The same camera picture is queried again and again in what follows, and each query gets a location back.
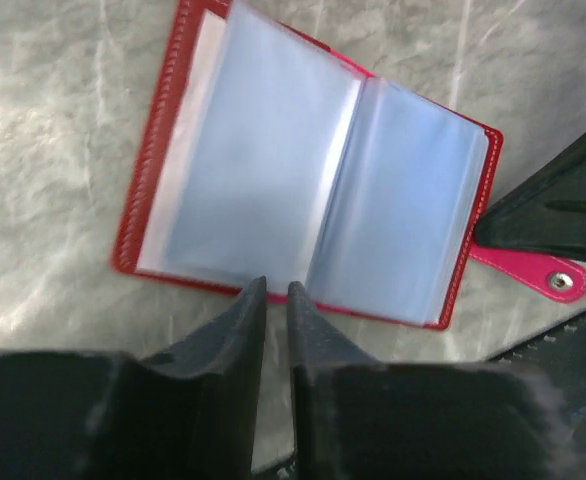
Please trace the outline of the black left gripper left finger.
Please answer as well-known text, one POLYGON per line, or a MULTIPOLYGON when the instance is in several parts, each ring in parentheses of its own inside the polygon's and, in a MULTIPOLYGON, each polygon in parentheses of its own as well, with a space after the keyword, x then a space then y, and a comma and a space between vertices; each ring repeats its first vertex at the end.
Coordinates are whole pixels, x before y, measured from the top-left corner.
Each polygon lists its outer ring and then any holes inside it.
POLYGON ((118 352, 0 350, 0 479, 247 479, 264 278, 182 341, 118 352))

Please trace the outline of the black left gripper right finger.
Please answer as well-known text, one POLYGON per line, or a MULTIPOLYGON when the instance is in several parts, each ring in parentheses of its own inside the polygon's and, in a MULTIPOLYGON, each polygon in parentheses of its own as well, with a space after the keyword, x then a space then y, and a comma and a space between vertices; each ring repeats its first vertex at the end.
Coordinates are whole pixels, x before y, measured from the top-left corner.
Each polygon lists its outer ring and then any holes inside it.
POLYGON ((526 365, 386 363, 341 337, 304 287, 288 289, 302 479, 569 479, 562 398, 526 365))

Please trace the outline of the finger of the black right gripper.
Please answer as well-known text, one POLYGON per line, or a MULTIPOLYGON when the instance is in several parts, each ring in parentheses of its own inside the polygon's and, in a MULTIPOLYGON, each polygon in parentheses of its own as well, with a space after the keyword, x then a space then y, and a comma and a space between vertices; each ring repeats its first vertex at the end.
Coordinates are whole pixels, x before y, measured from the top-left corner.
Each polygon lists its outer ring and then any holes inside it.
POLYGON ((586 132, 492 205, 474 239, 482 247, 586 262, 586 132))

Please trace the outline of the red leather card holder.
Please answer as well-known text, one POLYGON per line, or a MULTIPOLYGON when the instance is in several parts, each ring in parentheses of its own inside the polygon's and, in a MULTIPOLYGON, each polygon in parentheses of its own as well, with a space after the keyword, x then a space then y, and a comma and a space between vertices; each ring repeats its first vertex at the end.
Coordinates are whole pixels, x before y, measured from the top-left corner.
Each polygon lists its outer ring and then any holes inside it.
POLYGON ((182 1, 111 262, 234 291, 303 284, 320 307, 433 330, 474 259, 559 303, 586 269, 483 248, 503 143, 241 1, 182 1))

